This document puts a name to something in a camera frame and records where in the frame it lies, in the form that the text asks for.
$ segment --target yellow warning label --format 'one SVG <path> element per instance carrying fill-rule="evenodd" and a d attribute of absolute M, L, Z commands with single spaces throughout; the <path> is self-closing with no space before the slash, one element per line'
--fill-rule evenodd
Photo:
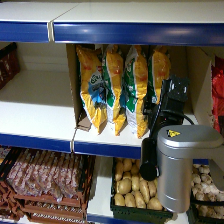
<path fill-rule="evenodd" d="M 172 130 L 167 130 L 167 135 L 168 135 L 168 137 L 173 138 L 173 137 L 175 137 L 177 135 L 180 135 L 180 132 L 172 131 Z"/>

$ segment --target black cable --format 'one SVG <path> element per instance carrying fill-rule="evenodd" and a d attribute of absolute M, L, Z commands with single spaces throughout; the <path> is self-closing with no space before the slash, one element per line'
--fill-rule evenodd
<path fill-rule="evenodd" d="M 162 99 L 163 99 L 163 96 L 160 97 L 160 103 L 159 103 L 159 106 L 158 106 L 158 110 L 157 110 L 157 113 L 156 113 L 156 117 L 155 117 L 154 122 L 153 122 L 153 124 L 151 126 L 151 130 L 150 130 L 150 133 L 149 133 L 149 138 L 152 137 L 153 129 L 154 129 L 154 126 L 156 124 L 156 120 L 157 120 L 157 118 L 159 116 L 159 113 L 160 113 L 160 109 L 161 109 L 161 105 L 162 105 Z"/>
<path fill-rule="evenodd" d="M 194 122 L 188 116 L 186 116 L 182 113 L 178 113 L 178 112 L 175 112 L 175 111 L 172 111 L 172 110 L 162 110 L 161 112 L 166 112 L 166 113 L 169 113 L 169 114 L 174 114 L 174 115 L 177 115 L 179 117 L 185 118 L 186 120 L 188 120 L 191 123 L 191 125 L 194 125 Z"/>

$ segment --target yellow snack bag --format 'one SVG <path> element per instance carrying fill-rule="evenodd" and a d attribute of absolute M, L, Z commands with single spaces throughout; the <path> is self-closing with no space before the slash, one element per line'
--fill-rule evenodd
<path fill-rule="evenodd" d="M 149 59 L 149 91 L 148 95 L 152 97 L 152 103 L 158 104 L 163 79 L 169 78 L 170 60 L 165 54 L 167 48 L 162 46 L 156 48 L 152 57 Z"/>
<path fill-rule="evenodd" d="M 132 132 L 141 138 L 147 130 L 143 99 L 147 93 L 148 67 L 141 46 L 132 46 L 125 62 L 126 115 Z"/>
<path fill-rule="evenodd" d="M 101 49 L 76 46 L 80 62 L 80 96 L 90 122 L 99 134 L 100 125 L 107 119 L 105 87 L 102 79 Z"/>
<path fill-rule="evenodd" d="M 108 45 L 103 56 L 103 79 L 107 90 L 107 118 L 116 136 L 126 120 L 122 91 L 123 63 L 118 45 Z"/>

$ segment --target basket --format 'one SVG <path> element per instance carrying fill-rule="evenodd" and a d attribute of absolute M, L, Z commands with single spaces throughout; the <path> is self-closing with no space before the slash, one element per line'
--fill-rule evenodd
<path fill-rule="evenodd" d="M 151 209 L 130 208 L 115 205 L 115 166 L 116 160 L 113 159 L 110 209 L 113 212 L 114 218 L 138 222 L 149 222 L 154 224 L 164 224 L 167 219 L 172 219 L 173 213 L 169 211 L 156 211 Z"/>
<path fill-rule="evenodd" d="M 11 43 L 0 50 L 0 89 L 20 71 L 16 49 L 16 43 Z"/>
<path fill-rule="evenodd" d="M 8 185 L 6 177 L 15 164 L 20 154 L 19 148 L 12 148 L 2 164 L 0 165 L 0 209 L 4 209 L 9 213 L 8 218 L 18 221 L 24 216 L 18 203 L 13 198 L 12 188 Z"/>
<path fill-rule="evenodd" d="M 208 165 L 208 161 L 205 160 L 203 164 Z M 224 223 L 224 219 L 217 219 L 217 218 L 210 218 L 210 217 L 204 217 L 200 216 L 198 209 L 196 208 L 196 205 L 205 205 L 205 206 L 224 206 L 223 201 L 216 201 L 216 202 L 211 202 L 211 201 L 199 201 L 196 200 L 193 193 L 191 192 L 191 205 L 189 210 L 187 211 L 188 215 L 188 221 L 189 224 L 218 224 L 218 223 Z"/>
<path fill-rule="evenodd" d="M 63 217 L 64 219 L 85 220 L 86 209 L 90 194 L 90 187 L 93 175 L 95 156 L 85 156 L 84 167 L 75 198 L 63 198 L 61 202 L 57 202 L 51 195 L 41 196 L 24 196 L 14 194 L 14 198 L 20 205 L 23 212 Z"/>

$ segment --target store shelf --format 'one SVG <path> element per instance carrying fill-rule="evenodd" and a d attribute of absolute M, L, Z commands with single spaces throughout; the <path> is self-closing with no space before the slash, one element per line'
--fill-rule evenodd
<path fill-rule="evenodd" d="M 51 21 L 76 5 L 77 3 L 1 3 L 0 41 L 48 42 L 53 39 Z"/>
<path fill-rule="evenodd" d="M 197 124 L 193 115 L 188 116 Z M 93 127 L 89 132 L 78 129 L 74 136 L 74 151 L 88 155 L 140 159 L 142 139 L 134 136 L 127 124 L 121 131 L 120 136 L 115 136 L 107 123 L 100 135 L 96 134 Z"/>
<path fill-rule="evenodd" d="M 0 94 L 0 145 L 70 152 L 75 119 L 67 73 L 22 71 Z"/>
<path fill-rule="evenodd" d="M 80 3 L 54 20 L 55 41 L 224 45 L 223 8 L 221 1 Z"/>
<path fill-rule="evenodd" d="M 87 209 L 87 221 L 108 224 L 143 224 L 142 222 L 132 222 L 113 218 L 113 212 L 110 210 L 112 163 L 113 158 L 96 158 L 93 184 Z M 187 220 L 186 213 L 183 213 L 178 214 L 176 220 L 170 220 L 167 224 L 188 224 Z"/>

